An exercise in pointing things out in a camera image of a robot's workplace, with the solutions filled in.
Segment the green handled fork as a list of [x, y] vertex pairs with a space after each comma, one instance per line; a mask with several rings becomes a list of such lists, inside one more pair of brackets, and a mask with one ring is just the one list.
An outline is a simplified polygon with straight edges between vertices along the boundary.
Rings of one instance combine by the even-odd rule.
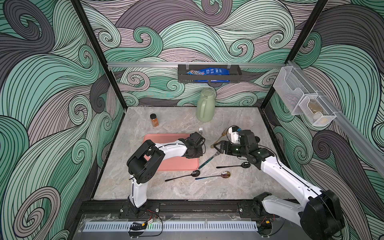
[[212, 155], [210, 158], [208, 158], [204, 163], [202, 163], [199, 167], [198, 167], [198, 170], [202, 169], [205, 165], [207, 165], [212, 159], [214, 159], [215, 157], [219, 156], [221, 153], [220, 152], [216, 152], [214, 155]]

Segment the gold fork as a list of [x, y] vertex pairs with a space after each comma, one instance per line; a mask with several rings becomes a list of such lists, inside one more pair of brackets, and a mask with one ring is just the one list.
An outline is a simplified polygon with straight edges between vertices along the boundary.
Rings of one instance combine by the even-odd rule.
[[228, 128], [226, 128], [222, 133], [221, 136], [211, 145], [211, 149], [214, 148], [215, 144], [219, 143], [223, 137], [225, 137], [228, 133]]

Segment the pink plastic tray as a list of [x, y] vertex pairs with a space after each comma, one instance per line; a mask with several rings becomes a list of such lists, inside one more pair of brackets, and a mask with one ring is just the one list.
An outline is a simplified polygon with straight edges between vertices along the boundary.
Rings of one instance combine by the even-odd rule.
[[[148, 134], [144, 136], [144, 142], [151, 140], [154, 143], [165, 144], [175, 142], [178, 139], [186, 139], [190, 134]], [[199, 167], [199, 158], [187, 159], [186, 157], [174, 157], [163, 160], [158, 171], [194, 171]]]

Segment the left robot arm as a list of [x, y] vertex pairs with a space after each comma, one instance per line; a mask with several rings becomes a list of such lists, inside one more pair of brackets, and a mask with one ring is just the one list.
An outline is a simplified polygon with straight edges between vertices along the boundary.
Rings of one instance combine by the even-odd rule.
[[128, 199], [139, 209], [147, 202], [148, 181], [155, 175], [162, 161], [174, 157], [199, 158], [204, 154], [205, 138], [194, 132], [186, 139], [170, 143], [154, 143], [146, 140], [128, 159], [132, 192]]

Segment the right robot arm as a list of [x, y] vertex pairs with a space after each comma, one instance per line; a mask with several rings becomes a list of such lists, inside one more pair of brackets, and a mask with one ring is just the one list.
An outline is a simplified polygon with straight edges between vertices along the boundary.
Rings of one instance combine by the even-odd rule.
[[331, 190], [322, 190], [304, 180], [259, 142], [260, 139], [252, 131], [237, 130], [231, 132], [229, 141], [213, 144], [220, 154], [245, 158], [276, 180], [296, 200], [293, 203], [264, 192], [254, 198], [255, 215], [282, 217], [301, 227], [312, 240], [328, 240], [343, 230], [345, 220], [339, 197]]

